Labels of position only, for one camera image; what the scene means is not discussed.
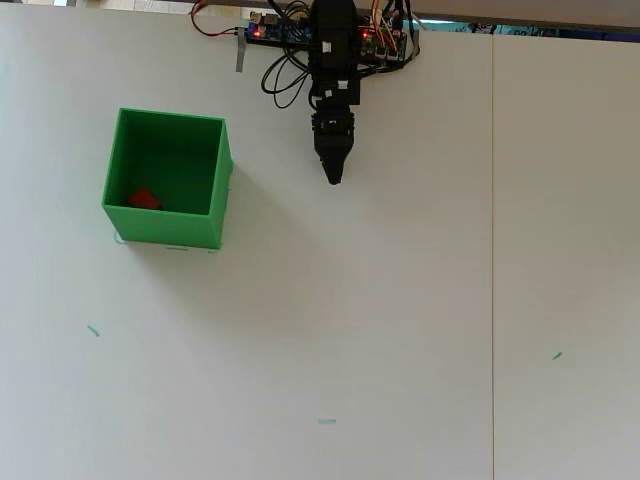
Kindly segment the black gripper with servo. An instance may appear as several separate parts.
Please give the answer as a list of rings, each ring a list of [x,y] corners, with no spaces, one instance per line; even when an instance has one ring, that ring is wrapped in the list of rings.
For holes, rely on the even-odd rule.
[[[354,144],[355,116],[352,106],[360,104],[360,81],[312,75],[308,102],[312,109],[314,150],[327,181],[340,184],[344,165]],[[334,140],[330,135],[339,135]]]

